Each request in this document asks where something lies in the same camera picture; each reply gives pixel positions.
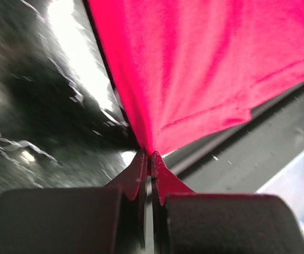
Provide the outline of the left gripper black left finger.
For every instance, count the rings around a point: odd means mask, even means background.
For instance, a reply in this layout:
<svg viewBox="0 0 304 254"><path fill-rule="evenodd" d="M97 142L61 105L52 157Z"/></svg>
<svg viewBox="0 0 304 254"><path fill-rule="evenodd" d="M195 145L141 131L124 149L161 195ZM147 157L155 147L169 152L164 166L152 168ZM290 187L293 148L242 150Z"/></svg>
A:
<svg viewBox="0 0 304 254"><path fill-rule="evenodd" d="M105 186L119 186L126 197L133 201L138 196L140 187L146 183L147 166L148 154L144 149L140 149L135 154L132 162Z"/></svg>

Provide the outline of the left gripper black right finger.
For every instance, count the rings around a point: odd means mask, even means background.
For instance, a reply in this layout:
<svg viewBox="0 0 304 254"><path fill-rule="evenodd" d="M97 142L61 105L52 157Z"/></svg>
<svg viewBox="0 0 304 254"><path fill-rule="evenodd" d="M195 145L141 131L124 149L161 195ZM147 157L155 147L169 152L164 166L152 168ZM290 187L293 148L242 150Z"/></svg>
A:
<svg viewBox="0 0 304 254"><path fill-rule="evenodd" d="M152 180L152 196L157 198L161 206L165 204L166 197L168 195L187 195L195 193L168 169L163 158L156 151L151 156L150 172Z"/></svg>

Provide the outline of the crimson red t-shirt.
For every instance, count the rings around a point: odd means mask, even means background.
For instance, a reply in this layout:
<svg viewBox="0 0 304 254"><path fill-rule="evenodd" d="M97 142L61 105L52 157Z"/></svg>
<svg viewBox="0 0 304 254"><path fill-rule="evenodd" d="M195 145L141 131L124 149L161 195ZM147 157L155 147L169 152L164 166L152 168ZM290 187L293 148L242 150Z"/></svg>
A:
<svg viewBox="0 0 304 254"><path fill-rule="evenodd" d="M140 146L174 151L304 82L304 1L89 1Z"/></svg>

